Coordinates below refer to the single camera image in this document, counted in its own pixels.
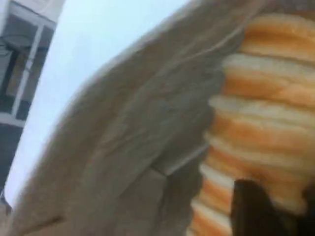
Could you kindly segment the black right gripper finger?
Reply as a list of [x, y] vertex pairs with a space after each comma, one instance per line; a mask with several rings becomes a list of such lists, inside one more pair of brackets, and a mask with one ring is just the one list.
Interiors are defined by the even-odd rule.
[[302, 235], [315, 235], [315, 186], [310, 185], [303, 193], [303, 197], [307, 203], [307, 211], [303, 219]]
[[231, 209], [234, 236], [296, 236], [295, 217], [278, 212], [265, 190], [254, 181], [235, 181]]

